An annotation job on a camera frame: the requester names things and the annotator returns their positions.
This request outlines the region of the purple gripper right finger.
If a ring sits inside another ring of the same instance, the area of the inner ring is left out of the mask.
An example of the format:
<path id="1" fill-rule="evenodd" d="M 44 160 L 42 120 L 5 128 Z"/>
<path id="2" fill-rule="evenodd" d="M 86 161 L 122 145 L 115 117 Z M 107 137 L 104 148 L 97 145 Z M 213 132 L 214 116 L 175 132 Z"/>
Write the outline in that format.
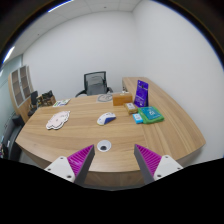
<path id="1" fill-rule="evenodd" d="M 134 155 L 145 184 L 152 183 L 182 169 L 182 166 L 169 155 L 160 156 L 138 144 L 134 146 Z"/>

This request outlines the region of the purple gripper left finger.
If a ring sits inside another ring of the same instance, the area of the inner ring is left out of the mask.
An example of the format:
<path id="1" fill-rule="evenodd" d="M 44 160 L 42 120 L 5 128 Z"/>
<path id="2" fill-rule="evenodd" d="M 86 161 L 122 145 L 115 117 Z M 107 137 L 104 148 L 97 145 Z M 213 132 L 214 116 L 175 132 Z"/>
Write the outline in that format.
<path id="1" fill-rule="evenodd" d="M 45 171 L 82 186 L 94 156 L 94 146 L 90 145 L 68 157 L 59 156 Z"/>

